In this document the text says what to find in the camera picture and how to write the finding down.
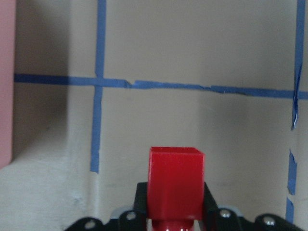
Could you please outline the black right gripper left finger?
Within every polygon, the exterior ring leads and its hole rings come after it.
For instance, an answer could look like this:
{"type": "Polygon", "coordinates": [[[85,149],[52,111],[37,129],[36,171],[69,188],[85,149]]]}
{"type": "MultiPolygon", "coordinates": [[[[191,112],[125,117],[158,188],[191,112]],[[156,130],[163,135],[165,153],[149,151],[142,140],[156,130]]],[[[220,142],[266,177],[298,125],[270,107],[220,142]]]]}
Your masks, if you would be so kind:
{"type": "Polygon", "coordinates": [[[132,220],[133,231],[147,230],[147,182],[137,184],[133,212],[136,217],[132,220]]]}

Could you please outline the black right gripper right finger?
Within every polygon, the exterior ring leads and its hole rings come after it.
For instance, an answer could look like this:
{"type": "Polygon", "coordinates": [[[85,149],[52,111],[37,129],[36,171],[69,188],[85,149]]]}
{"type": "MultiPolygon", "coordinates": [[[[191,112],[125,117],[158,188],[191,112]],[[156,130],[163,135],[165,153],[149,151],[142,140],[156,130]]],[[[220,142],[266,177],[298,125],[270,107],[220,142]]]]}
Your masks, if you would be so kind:
{"type": "Polygon", "coordinates": [[[204,183],[204,201],[201,221],[203,231],[218,230],[218,205],[206,182],[204,183]]]}

